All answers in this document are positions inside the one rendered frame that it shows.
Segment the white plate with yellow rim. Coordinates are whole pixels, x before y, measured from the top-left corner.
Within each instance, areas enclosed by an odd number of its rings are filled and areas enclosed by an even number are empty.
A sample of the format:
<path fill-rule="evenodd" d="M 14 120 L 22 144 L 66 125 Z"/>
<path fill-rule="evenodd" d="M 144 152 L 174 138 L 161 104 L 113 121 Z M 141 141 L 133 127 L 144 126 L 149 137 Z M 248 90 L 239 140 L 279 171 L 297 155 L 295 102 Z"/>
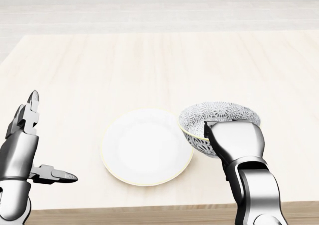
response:
<path fill-rule="evenodd" d="M 99 150 L 110 174 L 140 187 L 175 179 L 188 167 L 194 154 L 177 117 L 155 108 L 135 109 L 112 121 Z"/>

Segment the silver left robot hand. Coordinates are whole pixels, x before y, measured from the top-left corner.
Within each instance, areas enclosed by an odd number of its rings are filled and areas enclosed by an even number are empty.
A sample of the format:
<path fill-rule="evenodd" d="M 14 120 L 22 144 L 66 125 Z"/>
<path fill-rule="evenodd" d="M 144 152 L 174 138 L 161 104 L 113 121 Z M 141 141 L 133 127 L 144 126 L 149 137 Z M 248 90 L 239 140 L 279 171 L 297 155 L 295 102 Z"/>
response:
<path fill-rule="evenodd" d="M 39 136 L 35 126 L 39 121 L 39 94 L 34 90 L 27 103 L 21 104 L 8 126 L 5 142 L 0 148 L 0 181 L 28 180 L 35 183 L 73 183 L 78 178 L 50 165 L 36 167 L 33 163 Z"/>

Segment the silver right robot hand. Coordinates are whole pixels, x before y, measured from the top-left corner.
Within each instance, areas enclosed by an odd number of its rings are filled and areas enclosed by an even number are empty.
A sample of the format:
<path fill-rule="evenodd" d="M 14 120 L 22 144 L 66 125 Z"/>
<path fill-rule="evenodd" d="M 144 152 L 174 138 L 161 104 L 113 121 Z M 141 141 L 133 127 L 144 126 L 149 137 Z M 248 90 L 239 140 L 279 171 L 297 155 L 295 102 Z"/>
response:
<path fill-rule="evenodd" d="M 204 136 L 225 168 L 240 158 L 263 156 L 263 134 L 251 121 L 205 121 Z"/>

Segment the black white patterned bowl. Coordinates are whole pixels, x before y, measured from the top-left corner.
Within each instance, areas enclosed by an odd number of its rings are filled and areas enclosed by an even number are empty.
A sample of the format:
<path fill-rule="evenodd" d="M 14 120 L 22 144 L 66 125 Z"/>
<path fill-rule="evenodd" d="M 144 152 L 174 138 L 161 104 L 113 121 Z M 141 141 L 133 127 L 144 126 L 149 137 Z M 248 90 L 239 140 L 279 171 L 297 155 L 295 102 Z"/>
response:
<path fill-rule="evenodd" d="M 258 114 L 248 107 L 231 102 L 201 102 L 191 105 L 179 115 L 178 124 L 190 145 L 211 158 L 217 158 L 209 140 L 204 137 L 205 121 L 251 121 L 260 126 Z"/>

